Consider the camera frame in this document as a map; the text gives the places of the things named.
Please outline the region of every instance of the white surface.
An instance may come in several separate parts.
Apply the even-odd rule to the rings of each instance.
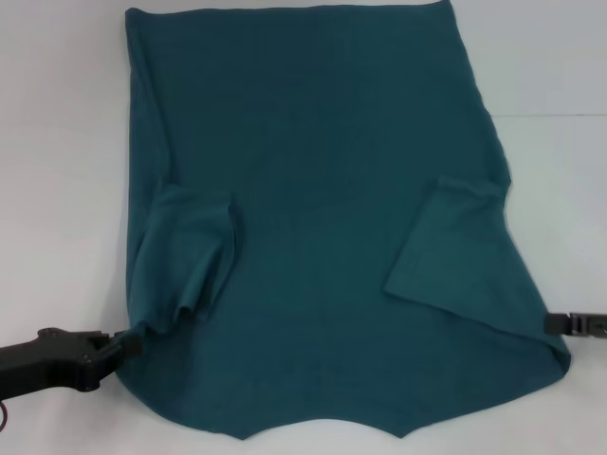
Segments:
[[[342,2],[0,2],[0,346],[47,326],[126,327],[123,12],[319,3]],[[452,3],[498,116],[514,181],[508,222],[533,277],[552,310],[607,312],[607,5]],[[111,377],[95,393],[9,400],[0,454],[604,454],[607,341],[571,347],[559,384],[404,440],[315,421],[242,443],[157,417]]]

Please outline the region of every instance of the white background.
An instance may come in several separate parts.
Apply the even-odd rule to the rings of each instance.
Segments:
[[[127,326],[124,11],[319,3],[339,2],[0,1],[0,346],[48,326]],[[607,313],[607,4],[452,3],[506,148],[508,223],[531,274],[551,310]],[[607,340],[569,344],[562,382],[403,440],[314,421],[240,442],[161,419],[111,376],[94,393],[7,401],[0,454],[605,454]]]

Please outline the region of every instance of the black clamp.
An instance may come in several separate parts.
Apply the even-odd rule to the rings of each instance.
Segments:
[[[31,342],[0,348],[0,401],[51,387],[94,391],[140,353],[138,335],[43,329]]]
[[[546,316],[544,331],[549,335],[607,338],[607,315],[551,313]]]

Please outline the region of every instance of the red wire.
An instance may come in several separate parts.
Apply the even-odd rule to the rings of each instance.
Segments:
[[[0,410],[2,410],[2,424],[0,424],[0,433],[2,432],[2,430],[4,429],[4,427],[7,425],[7,422],[9,421],[9,412],[7,411],[7,407],[4,406],[4,404],[0,401]]]

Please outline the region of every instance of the t-shirt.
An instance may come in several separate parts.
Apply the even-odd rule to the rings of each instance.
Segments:
[[[563,377],[449,1],[126,13],[140,400],[402,437]]]

